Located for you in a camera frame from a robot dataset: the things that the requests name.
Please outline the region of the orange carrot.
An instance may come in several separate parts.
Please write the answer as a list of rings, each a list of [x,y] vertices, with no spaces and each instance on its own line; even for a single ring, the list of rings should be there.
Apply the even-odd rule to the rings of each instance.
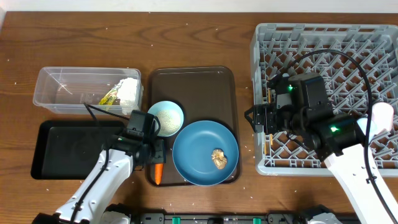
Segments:
[[[160,184],[161,184],[163,169],[164,169],[164,164],[163,164],[163,163],[160,163],[160,164],[156,164],[156,165],[155,165],[155,172],[154,172],[154,175],[155,175],[155,183],[156,183],[157,185],[160,185]]]

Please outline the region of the light blue rice bowl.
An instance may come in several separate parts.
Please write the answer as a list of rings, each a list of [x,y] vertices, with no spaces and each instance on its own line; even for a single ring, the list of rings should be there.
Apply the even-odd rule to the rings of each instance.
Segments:
[[[152,105],[148,113],[153,114],[160,121],[158,136],[170,137],[182,127],[184,115],[181,107],[172,101],[160,101]]]

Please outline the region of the white tissue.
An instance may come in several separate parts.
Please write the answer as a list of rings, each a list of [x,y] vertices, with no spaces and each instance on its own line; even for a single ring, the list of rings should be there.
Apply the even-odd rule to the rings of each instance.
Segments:
[[[136,102],[138,80],[125,78],[118,83],[117,99],[121,106],[133,107]]]

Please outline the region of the yellow snack wrapper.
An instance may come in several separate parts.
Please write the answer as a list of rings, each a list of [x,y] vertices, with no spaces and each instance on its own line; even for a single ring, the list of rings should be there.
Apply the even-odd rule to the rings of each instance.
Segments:
[[[99,101],[99,105],[112,105],[118,94],[118,87],[114,86],[110,91],[107,92],[107,94],[102,97],[102,99]]]

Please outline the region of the pink cup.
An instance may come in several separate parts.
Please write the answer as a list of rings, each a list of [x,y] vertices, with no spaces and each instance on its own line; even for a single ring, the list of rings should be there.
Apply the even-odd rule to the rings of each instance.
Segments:
[[[376,125],[376,134],[391,131],[393,127],[394,109],[385,102],[373,104],[371,119]]]

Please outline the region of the light blue cup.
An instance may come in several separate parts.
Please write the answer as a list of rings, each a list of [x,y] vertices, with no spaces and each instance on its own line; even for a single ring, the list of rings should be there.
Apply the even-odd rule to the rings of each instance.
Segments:
[[[367,118],[359,118],[357,120],[357,124],[362,130],[363,134],[366,134],[366,127],[367,127],[368,119]],[[370,131],[369,131],[369,142],[372,141],[373,137],[377,134],[377,125],[374,121],[371,121]]]

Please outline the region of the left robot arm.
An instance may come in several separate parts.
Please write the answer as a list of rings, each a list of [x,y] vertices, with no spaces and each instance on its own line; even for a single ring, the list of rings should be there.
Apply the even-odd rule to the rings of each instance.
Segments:
[[[158,117],[133,110],[127,127],[105,138],[96,165],[71,198],[53,215],[39,213],[32,222],[100,223],[117,189],[136,167],[166,162],[160,129]]]

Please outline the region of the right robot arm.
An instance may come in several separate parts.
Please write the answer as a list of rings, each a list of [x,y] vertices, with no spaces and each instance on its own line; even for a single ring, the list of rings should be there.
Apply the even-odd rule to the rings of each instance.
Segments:
[[[273,78],[269,86],[275,102],[244,114],[254,132],[301,136],[339,182],[361,223],[397,223],[397,201],[365,148],[377,129],[371,118],[334,114],[317,73]]]

